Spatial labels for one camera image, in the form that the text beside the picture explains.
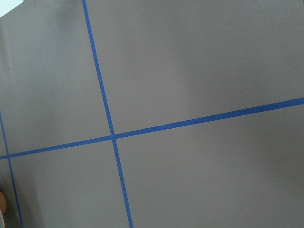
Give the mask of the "grey square ceramic plate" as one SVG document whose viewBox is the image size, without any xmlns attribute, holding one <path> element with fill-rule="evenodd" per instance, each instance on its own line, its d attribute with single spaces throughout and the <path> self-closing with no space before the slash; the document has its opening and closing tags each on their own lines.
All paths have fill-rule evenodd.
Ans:
<svg viewBox="0 0 304 228">
<path fill-rule="evenodd" d="M 5 228 L 5 220 L 4 220 L 4 214 L 7 209 L 7 203 L 5 196 L 2 192 L 0 192 L 0 228 Z"/>
</svg>

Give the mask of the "brown table mat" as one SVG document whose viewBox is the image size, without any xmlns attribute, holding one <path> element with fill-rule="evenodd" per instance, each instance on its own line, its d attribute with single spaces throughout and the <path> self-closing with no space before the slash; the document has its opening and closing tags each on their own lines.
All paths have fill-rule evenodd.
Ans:
<svg viewBox="0 0 304 228">
<path fill-rule="evenodd" d="M 8 228 L 301 228 L 301 0 L 25 0 L 0 18 Z"/>
</svg>

